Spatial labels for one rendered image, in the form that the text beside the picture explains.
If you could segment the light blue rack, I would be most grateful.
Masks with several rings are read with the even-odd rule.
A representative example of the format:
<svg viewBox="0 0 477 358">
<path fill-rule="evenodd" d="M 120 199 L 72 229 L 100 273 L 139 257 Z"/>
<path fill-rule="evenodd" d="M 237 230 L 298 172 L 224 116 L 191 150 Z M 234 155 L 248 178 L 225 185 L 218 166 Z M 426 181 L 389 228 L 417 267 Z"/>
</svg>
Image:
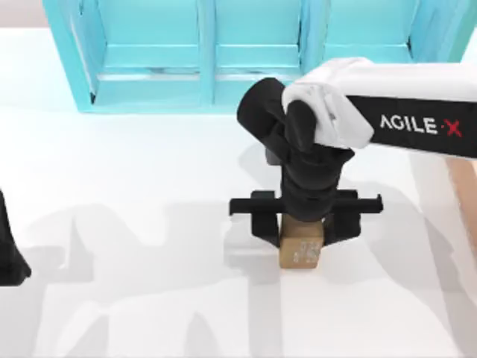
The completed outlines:
<svg viewBox="0 0 477 358">
<path fill-rule="evenodd" d="M 83 113 L 229 113 L 323 62 L 458 62 L 477 0 L 42 0 Z"/>
</svg>

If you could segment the brown cardboard box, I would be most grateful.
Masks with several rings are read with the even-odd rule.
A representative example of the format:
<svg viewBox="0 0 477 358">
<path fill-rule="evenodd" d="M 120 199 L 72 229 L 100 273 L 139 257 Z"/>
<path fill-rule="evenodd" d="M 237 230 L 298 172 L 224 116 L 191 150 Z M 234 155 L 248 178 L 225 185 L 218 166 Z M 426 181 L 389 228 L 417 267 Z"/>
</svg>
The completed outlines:
<svg viewBox="0 0 477 358">
<path fill-rule="evenodd" d="M 316 269 L 324 245 L 323 223 L 302 222 L 283 214 L 279 243 L 281 269 Z"/>
</svg>

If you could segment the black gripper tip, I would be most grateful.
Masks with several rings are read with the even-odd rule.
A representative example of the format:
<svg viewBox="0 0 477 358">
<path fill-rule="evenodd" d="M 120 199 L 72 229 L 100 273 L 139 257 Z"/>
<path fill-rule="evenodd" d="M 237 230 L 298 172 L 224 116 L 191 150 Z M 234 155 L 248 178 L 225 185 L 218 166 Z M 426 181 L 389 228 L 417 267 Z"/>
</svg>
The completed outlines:
<svg viewBox="0 0 477 358">
<path fill-rule="evenodd" d="M 0 287 L 20 286 L 31 274 L 31 267 L 13 238 L 4 195 L 0 190 Z"/>
</svg>

